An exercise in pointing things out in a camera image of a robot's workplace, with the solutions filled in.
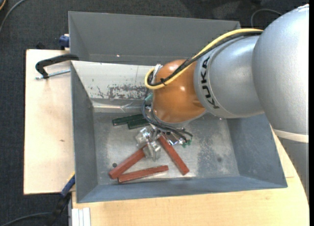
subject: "red wooden block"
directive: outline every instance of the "red wooden block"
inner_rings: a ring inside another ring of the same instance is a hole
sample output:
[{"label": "red wooden block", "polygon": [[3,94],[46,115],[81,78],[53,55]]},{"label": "red wooden block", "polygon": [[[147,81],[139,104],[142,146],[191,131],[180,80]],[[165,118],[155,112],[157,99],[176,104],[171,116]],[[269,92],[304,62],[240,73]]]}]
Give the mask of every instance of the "red wooden block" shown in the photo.
[{"label": "red wooden block", "polygon": [[158,166],[158,167],[138,170],[138,171],[134,171],[134,172],[120,175],[118,177],[118,182],[123,183],[126,181],[136,180],[136,179],[140,179],[140,178],[143,178],[146,176],[151,176],[153,174],[168,171],[168,170],[169,170],[169,168],[167,165],[162,165],[162,166]]},{"label": "red wooden block", "polygon": [[187,174],[190,170],[186,166],[186,164],[183,162],[181,157],[178,155],[178,153],[174,150],[174,148],[169,145],[169,143],[166,141],[166,139],[163,136],[160,136],[158,138],[160,144],[165,149],[165,151],[170,156],[171,160],[174,162],[174,164],[177,166],[177,168],[180,170],[182,175]]},{"label": "red wooden block", "polygon": [[118,178],[122,173],[132,167],[136,162],[140,159],[144,158],[145,154],[143,149],[139,149],[134,154],[132,154],[129,158],[120,163],[117,167],[109,172],[109,176],[111,179]]}]

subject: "gray robot arm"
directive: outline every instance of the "gray robot arm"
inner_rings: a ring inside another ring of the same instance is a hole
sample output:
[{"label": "gray robot arm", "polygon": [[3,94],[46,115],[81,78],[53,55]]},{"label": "gray robot arm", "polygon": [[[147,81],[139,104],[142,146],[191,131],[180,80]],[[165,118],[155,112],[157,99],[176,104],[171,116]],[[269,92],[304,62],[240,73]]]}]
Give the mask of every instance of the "gray robot arm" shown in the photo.
[{"label": "gray robot arm", "polygon": [[259,37],[237,38],[205,54],[194,88],[215,116],[264,112],[309,194],[309,5],[284,14]]}]

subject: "gray plastic tray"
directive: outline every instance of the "gray plastic tray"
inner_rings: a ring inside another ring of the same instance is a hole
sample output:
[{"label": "gray plastic tray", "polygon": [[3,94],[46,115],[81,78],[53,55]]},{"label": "gray plastic tray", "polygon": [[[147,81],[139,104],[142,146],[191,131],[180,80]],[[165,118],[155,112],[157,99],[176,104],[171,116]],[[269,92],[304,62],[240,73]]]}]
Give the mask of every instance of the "gray plastic tray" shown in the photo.
[{"label": "gray plastic tray", "polygon": [[[239,28],[238,22],[98,13],[70,12],[69,19],[71,53],[81,60],[135,65],[190,57],[213,38]],[[100,71],[95,69],[95,78],[104,77]],[[204,115],[186,127],[194,135],[192,144],[175,145],[190,169],[187,175],[182,176],[162,150],[157,162],[142,159],[128,172],[164,164],[168,172],[118,184],[108,172],[137,150],[134,136],[139,129],[114,127],[111,120],[121,114],[94,106],[90,86],[74,65],[71,78],[78,202],[287,186],[264,115],[230,120]]]}]

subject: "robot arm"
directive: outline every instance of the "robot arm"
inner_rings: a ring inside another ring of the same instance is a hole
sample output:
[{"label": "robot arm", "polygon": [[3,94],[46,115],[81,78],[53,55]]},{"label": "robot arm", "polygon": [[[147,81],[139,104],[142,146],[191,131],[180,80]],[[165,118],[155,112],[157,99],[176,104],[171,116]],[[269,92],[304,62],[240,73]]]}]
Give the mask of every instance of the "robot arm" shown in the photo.
[{"label": "robot arm", "polygon": [[152,87],[160,123],[181,127],[205,110],[221,118],[264,112],[308,189],[309,5],[282,15],[259,36],[236,37],[201,54],[170,82],[167,76],[181,64],[164,65],[152,81],[162,82]]}]

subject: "wooden table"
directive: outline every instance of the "wooden table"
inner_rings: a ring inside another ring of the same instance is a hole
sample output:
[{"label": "wooden table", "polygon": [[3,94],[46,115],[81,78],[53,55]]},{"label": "wooden table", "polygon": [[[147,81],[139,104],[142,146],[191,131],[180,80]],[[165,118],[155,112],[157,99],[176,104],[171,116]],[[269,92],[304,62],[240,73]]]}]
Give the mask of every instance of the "wooden table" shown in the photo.
[{"label": "wooden table", "polygon": [[[74,171],[70,74],[35,80],[37,61],[67,51],[27,50],[24,194],[60,192]],[[69,67],[48,67],[54,72]],[[300,179],[276,136],[288,188],[207,195],[76,203],[91,209],[92,226],[307,226],[309,206]]]}]

